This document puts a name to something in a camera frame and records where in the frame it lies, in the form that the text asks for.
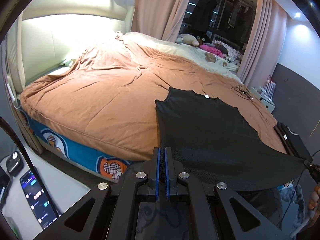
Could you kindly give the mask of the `person's right hand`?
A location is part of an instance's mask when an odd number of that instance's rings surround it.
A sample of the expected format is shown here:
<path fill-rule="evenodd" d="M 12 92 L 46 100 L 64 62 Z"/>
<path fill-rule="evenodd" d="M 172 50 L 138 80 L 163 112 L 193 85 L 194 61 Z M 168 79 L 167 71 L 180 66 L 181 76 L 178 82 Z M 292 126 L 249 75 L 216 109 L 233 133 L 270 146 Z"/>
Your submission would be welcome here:
<path fill-rule="evenodd" d="M 308 209 L 315 211 L 319 205 L 319 184 L 317 184 L 311 194 L 311 198 L 308 203 Z"/>

